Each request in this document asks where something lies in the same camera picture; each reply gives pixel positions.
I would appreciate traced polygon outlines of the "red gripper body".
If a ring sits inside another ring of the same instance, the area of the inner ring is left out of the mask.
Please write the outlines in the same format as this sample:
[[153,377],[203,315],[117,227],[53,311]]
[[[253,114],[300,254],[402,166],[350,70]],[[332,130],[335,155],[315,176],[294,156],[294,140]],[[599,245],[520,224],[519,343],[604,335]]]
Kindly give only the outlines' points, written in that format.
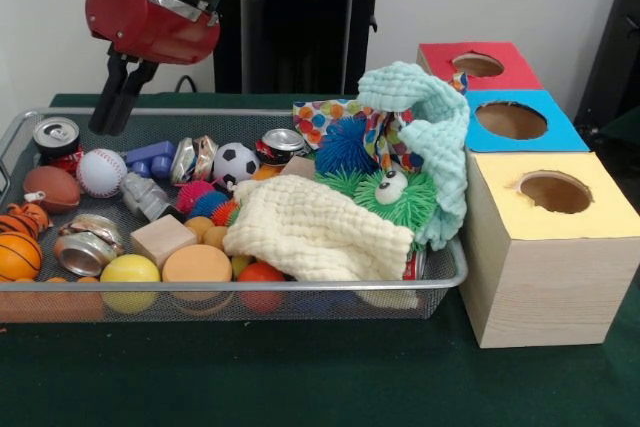
[[215,15],[180,0],[85,0],[85,16],[116,52],[161,64],[198,63],[220,37]]

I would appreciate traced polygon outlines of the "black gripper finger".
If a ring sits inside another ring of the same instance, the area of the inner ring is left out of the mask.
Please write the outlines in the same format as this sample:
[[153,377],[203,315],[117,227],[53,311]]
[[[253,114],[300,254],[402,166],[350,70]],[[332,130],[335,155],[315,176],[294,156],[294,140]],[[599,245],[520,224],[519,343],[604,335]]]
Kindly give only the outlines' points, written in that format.
[[108,49],[108,76],[89,122],[94,133],[107,133],[111,109],[116,103],[126,80],[126,57],[115,50],[113,44]]
[[119,136],[124,131],[142,87],[154,78],[157,69],[157,63],[143,60],[127,75],[124,86],[120,89],[109,114],[107,121],[109,135]]

